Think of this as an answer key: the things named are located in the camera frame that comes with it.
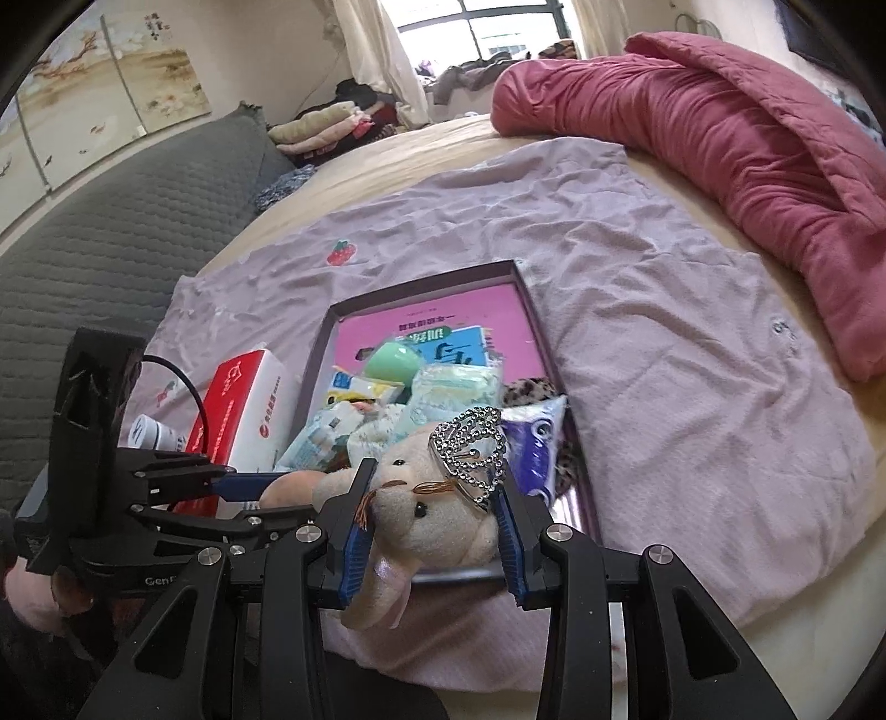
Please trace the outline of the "purple bed blanket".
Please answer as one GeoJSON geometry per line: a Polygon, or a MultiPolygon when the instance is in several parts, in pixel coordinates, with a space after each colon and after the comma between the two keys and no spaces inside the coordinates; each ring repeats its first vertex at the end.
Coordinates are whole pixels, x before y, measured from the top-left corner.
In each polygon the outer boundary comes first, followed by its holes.
{"type": "Polygon", "coordinates": [[[852,396],[760,258],[609,142],[532,142],[326,214],[180,280],[148,347],[198,384],[260,345],[300,373],[338,301],[498,260],[529,285],[607,546],[668,544],[742,625],[862,540],[875,459],[852,396]]]}

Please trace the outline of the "grey quilted headboard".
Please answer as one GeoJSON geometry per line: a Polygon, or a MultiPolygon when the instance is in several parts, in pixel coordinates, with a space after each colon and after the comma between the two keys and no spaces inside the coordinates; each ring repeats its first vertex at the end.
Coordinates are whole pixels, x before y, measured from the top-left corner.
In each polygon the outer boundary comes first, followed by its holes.
{"type": "Polygon", "coordinates": [[[2,256],[2,506],[48,456],[70,338],[105,322],[152,333],[180,276],[194,275],[257,216],[291,163],[257,105],[178,133],[67,197],[2,256]]]}

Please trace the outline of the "wall mounted black television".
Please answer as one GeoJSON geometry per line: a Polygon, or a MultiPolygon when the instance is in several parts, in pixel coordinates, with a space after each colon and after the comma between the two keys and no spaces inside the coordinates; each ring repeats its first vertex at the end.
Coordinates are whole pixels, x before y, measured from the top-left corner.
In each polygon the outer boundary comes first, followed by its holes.
{"type": "Polygon", "coordinates": [[[793,54],[846,80],[859,80],[873,67],[862,2],[776,0],[775,8],[793,54]]]}

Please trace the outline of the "yellow frog snack bag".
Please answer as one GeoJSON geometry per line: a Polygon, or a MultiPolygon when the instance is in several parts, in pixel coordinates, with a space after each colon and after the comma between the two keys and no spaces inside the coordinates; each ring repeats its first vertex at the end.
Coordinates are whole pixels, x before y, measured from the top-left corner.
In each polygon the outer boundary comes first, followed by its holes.
{"type": "Polygon", "coordinates": [[[396,402],[403,392],[403,384],[353,375],[346,369],[335,366],[332,369],[331,381],[321,396],[318,408],[333,407],[339,402],[389,405],[396,402]]]}

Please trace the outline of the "cream plush toy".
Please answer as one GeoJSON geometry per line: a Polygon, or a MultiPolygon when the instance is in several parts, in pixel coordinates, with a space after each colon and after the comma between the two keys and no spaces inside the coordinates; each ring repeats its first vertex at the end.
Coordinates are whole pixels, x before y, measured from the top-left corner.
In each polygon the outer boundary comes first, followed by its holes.
{"type": "Polygon", "coordinates": [[[326,477],[320,471],[293,471],[278,477],[264,489],[258,500],[261,510],[303,507],[312,504],[314,491],[326,477]]]}

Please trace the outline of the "leopard print scrunchie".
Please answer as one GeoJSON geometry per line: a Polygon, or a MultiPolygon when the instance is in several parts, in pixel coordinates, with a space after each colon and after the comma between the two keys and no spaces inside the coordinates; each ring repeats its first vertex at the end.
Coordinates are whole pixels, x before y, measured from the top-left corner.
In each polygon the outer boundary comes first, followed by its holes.
{"type": "MultiPolygon", "coordinates": [[[[504,388],[503,408],[538,404],[542,400],[555,398],[555,396],[565,396],[565,394],[557,392],[557,388],[550,379],[521,378],[504,388]]],[[[566,435],[565,420],[566,411],[562,424],[562,438],[560,438],[559,451],[557,451],[557,462],[555,462],[555,498],[565,495],[566,491],[575,485],[578,471],[580,471],[578,450],[574,441],[566,435]]]]}

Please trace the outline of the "blue white tissue pack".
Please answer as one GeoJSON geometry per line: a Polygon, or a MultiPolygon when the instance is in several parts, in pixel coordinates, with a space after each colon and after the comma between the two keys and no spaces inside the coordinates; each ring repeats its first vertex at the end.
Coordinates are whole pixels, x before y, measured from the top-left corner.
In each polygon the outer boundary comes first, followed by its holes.
{"type": "Polygon", "coordinates": [[[547,507],[555,498],[555,462],[565,411],[565,396],[502,409],[500,424],[508,440],[513,480],[524,495],[539,496],[547,507]]]}

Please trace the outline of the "beige bed sheet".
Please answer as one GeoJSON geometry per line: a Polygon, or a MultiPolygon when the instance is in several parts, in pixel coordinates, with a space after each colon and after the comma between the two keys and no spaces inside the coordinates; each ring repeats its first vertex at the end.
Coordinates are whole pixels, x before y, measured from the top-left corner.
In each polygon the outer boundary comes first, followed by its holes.
{"type": "MultiPolygon", "coordinates": [[[[234,263],[327,213],[409,188],[437,172],[472,167],[533,142],[497,136],[487,116],[445,121],[373,142],[323,165],[295,199],[264,213],[209,261],[200,275],[234,263]]],[[[791,315],[820,351],[856,409],[877,453],[869,527],[829,578],[745,630],[799,718],[884,718],[884,377],[849,383],[833,355],[803,279],[746,238],[713,201],[653,157],[628,150],[629,167],[715,235],[724,246],[760,252],[791,315]]],[[[451,718],[534,718],[532,693],[440,693],[451,718]]]]}

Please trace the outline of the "pink quilted duvet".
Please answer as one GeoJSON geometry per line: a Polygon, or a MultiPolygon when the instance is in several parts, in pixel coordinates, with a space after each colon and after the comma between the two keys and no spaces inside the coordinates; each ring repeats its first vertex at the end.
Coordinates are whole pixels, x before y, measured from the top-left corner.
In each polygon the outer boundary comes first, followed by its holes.
{"type": "Polygon", "coordinates": [[[656,157],[805,279],[850,378],[882,375],[883,148],[793,70],[707,36],[639,33],[620,54],[513,64],[491,123],[656,157]]]}

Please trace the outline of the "dark tray with pink book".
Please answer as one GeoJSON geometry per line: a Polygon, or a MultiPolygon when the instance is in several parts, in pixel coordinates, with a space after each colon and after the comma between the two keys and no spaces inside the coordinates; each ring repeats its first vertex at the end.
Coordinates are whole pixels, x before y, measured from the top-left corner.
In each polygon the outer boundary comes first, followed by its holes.
{"type": "MultiPolygon", "coordinates": [[[[521,378],[548,378],[553,384],[560,381],[517,266],[479,265],[413,280],[332,306],[321,322],[316,345],[305,366],[293,426],[295,435],[320,411],[318,404],[331,381],[332,369],[339,366],[365,377],[363,365],[387,341],[411,345],[424,359],[424,366],[498,366],[502,369],[503,392],[508,384],[521,378]]],[[[392,402],[405,406],[396,426],[395,443],[419,429],[405,418],[410,396],[411,385],[404,387],[403,394],[392,402]]],[[[576,429],[569,408],[565,430],[574,441],[576,429]]],[[[597,533],[586,468],[580,468],[575,485],[565,495],[554,498],[547,508],[553,521],[566,523],[589,536],[597,533]]],[[[472,576],[487,579],[490,563],[440,572],[430,570],[431,579],[435,584],[458,584],[472,576]]]]}

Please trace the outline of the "white green wipes pack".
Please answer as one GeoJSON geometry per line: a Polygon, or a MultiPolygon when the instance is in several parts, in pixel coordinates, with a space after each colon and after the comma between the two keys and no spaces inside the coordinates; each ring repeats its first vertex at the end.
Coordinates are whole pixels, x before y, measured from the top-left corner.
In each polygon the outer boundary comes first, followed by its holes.
{"type": "Polygon", "coordinates": [[[403,404],[343,400],[320,409],[276,460],[274,470],[332,472],[380,459],[396,441],[403,404]]]}

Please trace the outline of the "light green tissue pack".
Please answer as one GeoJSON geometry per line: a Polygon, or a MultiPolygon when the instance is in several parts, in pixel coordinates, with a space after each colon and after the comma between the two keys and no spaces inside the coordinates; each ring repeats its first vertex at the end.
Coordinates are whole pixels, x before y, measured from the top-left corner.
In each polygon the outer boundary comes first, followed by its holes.
{"type": "Polygon", "coordinates": [[[503,394],[498,366],[432,363],[411,383],[405,418],[415,428],[449,421],[466,409],[498,407],[503,394]]]}

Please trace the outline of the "green round soft object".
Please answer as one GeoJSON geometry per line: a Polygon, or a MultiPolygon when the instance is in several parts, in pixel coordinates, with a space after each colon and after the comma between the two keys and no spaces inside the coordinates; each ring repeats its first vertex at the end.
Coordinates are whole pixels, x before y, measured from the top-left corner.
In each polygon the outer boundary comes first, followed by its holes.
{"type": "Polygon", "coordinates": [[[385,383],[410,387],[422,366],[424,359],[411,345],[387,341],[369,356],[363,365],[363,375],[385,383]]]}

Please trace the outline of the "red tissue box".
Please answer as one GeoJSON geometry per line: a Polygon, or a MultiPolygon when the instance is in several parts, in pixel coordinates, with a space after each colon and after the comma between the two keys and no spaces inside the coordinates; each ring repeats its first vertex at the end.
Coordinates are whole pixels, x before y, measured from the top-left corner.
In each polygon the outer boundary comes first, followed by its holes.
{"type": "Polygon", "coordinates": [[[228,358],[203,396],[209,430],[197,417],[185,450],[240,472],[272,471],[290,439],[297,381],[266,348],[228,358]]]}

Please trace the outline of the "wall painting panels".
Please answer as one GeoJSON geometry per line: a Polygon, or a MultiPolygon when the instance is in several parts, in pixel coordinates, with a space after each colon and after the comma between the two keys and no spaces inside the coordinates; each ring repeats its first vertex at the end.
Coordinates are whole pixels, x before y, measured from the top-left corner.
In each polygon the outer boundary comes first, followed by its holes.
{"type": "Polygon", "coordinates": [[[3,106],[2,227],[105,157],[211,112],[165,15],[91,6],[3,106]]]}

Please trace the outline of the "folded clothes pile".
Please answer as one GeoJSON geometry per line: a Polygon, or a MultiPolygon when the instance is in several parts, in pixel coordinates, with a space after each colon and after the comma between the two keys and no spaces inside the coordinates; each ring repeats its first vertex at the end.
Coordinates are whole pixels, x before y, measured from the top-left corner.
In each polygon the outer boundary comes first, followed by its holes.
{"type": "Polygon", "coordinates": [[[396,126],[392,105],[381,100],[364,110],[351,100],[307,112],[300,119],[272,126],[267,135],[279,152],[289,157],[332,152],[342,141],[363,141],[375,131],[396,126]]]}

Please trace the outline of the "white cylindrical jar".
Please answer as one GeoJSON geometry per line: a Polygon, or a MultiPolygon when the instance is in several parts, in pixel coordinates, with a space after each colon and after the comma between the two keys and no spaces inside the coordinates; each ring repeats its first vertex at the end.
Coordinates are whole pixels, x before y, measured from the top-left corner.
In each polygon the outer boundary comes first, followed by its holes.
{"type": "Polygon", "coordinates": [[[150,415],[140,414],[131,424],[126,445],[138,450],[183,451],[186,436],[150,415]]]}

